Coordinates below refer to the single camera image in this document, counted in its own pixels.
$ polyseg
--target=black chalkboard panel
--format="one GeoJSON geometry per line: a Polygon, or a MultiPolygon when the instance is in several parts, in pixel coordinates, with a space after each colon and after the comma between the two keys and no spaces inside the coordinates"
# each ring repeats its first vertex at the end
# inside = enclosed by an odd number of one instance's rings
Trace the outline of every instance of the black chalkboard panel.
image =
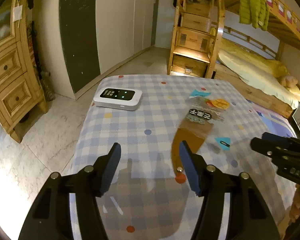
{"type": "Polygon", "coordinates": [[[74,93],[100,75],[96,0],[59,0],[63,54],[74,93]]]}

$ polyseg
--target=checkered tablecloth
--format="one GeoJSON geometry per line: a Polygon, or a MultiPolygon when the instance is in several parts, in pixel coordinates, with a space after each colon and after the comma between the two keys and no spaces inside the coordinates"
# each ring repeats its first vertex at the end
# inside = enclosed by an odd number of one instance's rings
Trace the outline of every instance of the checkered tablecloth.
{"type": "MultiPolygon", "coordinates": [[[[230,103],[225,121],[213,127],[198,154],[225,173],[248,172],[276,222],[283,218],[292,203],[294,184],[275,174],[270,159],[250,150],[250,140],[260,137],[268,128],[230,83],[194,77],[125,75],[106,78],[101,87],[135,88],[143,92],[136,111],[91,103],[76,146],[73,173],[107,154],[114,142],[121,145],[122,157],[111,187],[97,199],[110,240],[191,238],[203,198],[196,197],[187,182],[175,181],[170,149],[194,89],[204,88],[211,92],[208,98],[223,98],[230,103]],[[230,150],[221,150],[216,137],[230,137],[230,150]],[[129,233],[128,226],[135,231],[129,233]]],[[[74,239],[81,239],[74,195],[70,206],[74,239]]],[[[228,214],[226,194],[219,239],[225,239],[228,214]]]]}

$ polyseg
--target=stuffed toy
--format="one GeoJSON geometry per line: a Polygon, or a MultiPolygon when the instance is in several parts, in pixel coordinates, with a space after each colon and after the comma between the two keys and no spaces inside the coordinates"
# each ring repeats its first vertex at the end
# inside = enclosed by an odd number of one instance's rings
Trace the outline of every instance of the stuffed toy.
{"type": "Polygon", "coordinates": [[[294,88],[298,84],[298,79],[294,76],[281,76],[278,81],[285,88],[294,88]]]}

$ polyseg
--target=cloth hanging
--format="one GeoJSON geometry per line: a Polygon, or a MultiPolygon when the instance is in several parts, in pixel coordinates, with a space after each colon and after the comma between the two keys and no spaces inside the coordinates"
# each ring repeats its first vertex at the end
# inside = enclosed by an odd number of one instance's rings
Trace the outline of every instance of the cloth hanging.
{"type": "Polygon", "coordinates": [[[263,31],[268,29],[269,8],[266,0],[240,0],[240,23],[251,24],[263,31]]]}

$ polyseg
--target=black bracket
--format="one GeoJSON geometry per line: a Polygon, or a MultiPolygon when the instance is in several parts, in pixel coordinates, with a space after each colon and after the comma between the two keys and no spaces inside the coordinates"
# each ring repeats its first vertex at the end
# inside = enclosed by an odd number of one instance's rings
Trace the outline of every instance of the black bracket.
{"type": "MultiPolygon", "coordinates": [[[[222,173],[193,154],[185,141],[180,143],[180,158],[190,187],[204,197],[191,240],[217,240],[221,228],[225,193],[231,193],[226,240],[279,240],[271,213],[248,173],[239,176],[222,173]]],[[[96,197],[109,190],[121,157],[115,143],[107,155],[99,157],[77,174],[52,173],[23,224],[19,240],[73,240],[69,194],[75,193],[82,240],[108,240],[96,197]]]]}
{"type": "MultiPolygon", "coordinates": [[[[264,133],[253,138],[251,149],[271,158],[277,174],[300,185],[300,139],[264,133]]],[[[300,240],[300,217],[286,230],[285,240],[300,240]]]]}
{"type": "Polygon", "coordinates": [[[193,154],[186,141],[179,154],[191,189],[204,197],[191,240],[217,240],[225,193],[230,193],[230,215],[226,240],[279,240],[277,226],[261,193],[248,173],[225,174],[193,154]]]}

